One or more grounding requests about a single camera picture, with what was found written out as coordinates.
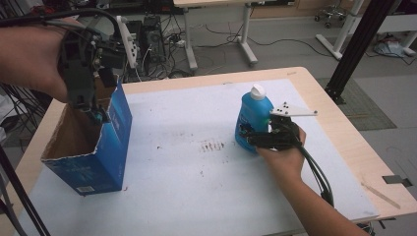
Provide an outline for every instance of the human hand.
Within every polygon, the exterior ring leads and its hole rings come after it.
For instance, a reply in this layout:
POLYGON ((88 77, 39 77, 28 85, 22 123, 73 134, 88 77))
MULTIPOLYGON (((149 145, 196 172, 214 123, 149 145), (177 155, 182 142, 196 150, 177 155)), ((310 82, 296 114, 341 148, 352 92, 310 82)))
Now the human hand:
MULTIPOLYGON (((78 24, 72 18, 64 21, 78 24)), ((66 29, 42 25, 0 28, 0 81, 66 102, 67 88, 58 72, 65 33, 66 29)))
MULTIPOLYGON (((307 135, 303 129, 299 128, 299 130, 300 141, 304 144, 307 135)), ((301 169, 303 168, 304 156, 298 148, 271 150, 257 147, 257 152, 267 162, 278 185, 293 180, 301 181, 301 169)))

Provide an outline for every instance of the human arm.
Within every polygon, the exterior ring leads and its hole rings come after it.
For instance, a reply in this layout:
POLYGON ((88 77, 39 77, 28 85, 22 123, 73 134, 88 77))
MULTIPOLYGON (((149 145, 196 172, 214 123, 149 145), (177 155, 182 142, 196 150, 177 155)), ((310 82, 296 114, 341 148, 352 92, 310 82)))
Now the human arm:
POLYGON ((0 28, 0 82, 42 91, 66 102, 67 88, 57 69, 65 32, 42 25, 0 28))
MULTIPOLYGON (((303 144, 305 139, 306 134, 300 129, 303 144)), ((278 187, 309 235, 368 235, 303 182, 304 156, 297 148, 281 151, 257 148, 257 151, 264 157, 278 187)))

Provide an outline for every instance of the forearm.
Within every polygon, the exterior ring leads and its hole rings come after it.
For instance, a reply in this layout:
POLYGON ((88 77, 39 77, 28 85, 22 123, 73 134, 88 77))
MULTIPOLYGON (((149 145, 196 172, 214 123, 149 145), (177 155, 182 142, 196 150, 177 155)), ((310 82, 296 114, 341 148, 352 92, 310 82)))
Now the forearm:
POLYGON ((309 235, 367 235, 300 180, 279 181, 282 193, 290 202, 309 235))

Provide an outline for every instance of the chair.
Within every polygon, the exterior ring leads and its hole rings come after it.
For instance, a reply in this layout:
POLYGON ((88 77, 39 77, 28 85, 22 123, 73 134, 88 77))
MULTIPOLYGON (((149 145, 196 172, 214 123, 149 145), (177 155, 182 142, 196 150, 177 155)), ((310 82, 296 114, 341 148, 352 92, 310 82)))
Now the chair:
POLYGON ((347 16, 347 10, 340 7, 341 1, 335 1, 334 4, 326 6, 319 10, 319 13, 315 16, 314 20, 319 22, 321 17, 326 18, 325 27, 327 29, 331 28, 331 18, 338 18, 340 21, 344 21, 347 16))

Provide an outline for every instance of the white bottle cap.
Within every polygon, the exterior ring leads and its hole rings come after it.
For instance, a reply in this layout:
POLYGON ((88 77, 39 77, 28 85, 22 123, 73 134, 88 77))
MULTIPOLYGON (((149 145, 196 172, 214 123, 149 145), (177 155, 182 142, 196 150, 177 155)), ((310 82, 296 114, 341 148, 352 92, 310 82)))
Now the white bottle cap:
POLYGON ((265 98, 266 94, 267 93, 265 92, 264 87, 258 84, 254 84, 254 86, 251 89, 251 97, 254 100, 262 100, 265 98))

